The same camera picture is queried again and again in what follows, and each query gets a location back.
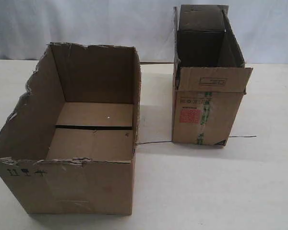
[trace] brown cardboard box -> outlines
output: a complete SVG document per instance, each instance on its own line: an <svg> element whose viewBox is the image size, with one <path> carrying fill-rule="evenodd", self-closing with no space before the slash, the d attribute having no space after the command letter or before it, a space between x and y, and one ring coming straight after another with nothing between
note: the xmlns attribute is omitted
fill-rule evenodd
<svg viewBox="0 0 288 230"><path fill-rule="evenodd" d="M252 72L227 18L228 6L182 5L175 14L173 142L226 145Z"/></svg>
<svg viewBox="0 0 288 230"><path fill-rule="evenodd" d="M50 44L0 131L0 177L28 213L132 213L134 47Z"/></svg>

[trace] red label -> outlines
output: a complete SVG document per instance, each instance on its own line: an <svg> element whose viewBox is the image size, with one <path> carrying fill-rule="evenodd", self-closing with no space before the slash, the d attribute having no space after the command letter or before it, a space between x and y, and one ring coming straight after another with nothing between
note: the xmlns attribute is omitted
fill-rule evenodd
<svg viewBox="0 0 288 230"><path fill-rule="evenodd" d="M180 112L180 123L195 123L198 124L201 118L201 110L199 109L182 109Z"/></svg>

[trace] torn cardboard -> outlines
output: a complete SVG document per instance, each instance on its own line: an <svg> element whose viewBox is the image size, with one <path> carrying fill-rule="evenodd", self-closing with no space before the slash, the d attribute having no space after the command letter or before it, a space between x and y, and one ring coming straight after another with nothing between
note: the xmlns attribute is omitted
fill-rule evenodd
<svg viewBox="0 0 288 230"><path fill-rule="evenodd" d="M252 68L245 68L228 6L174 8L172 141L225 146Z"/></svg>
<svg viewBox="0 0 288 230"><path fill-rule="evenodd" d="M28 213L132 213L134 47L50 44L0 131L0 177Z"/></svg>

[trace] white backdrop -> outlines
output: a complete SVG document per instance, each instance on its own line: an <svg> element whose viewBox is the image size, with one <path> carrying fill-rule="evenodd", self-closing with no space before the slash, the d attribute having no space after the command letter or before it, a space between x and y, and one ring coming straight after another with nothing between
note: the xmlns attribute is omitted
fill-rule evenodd
<svg viewBox="0 0 288 230"><path fill-rule="evenodd" d="M173 6L228 4L249 63L288 63L288 0L0 0L0 58L38 59L49 42L135 46L172 62Z"/></svg>

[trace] white tabletop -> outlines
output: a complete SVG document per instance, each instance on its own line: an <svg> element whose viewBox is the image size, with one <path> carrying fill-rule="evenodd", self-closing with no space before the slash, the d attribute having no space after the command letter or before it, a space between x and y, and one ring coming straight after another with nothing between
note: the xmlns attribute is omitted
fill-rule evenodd
<svg viewBox="0 0 288 230"><path fill-rule="evenodd" d="M0 60L0 128L36 61ZM28 215L0 179L0 230L288 230L288 65L254 67L224 148L137 147L133 214ZM139 142L170 140L171 64L142 65Z"/></svg>

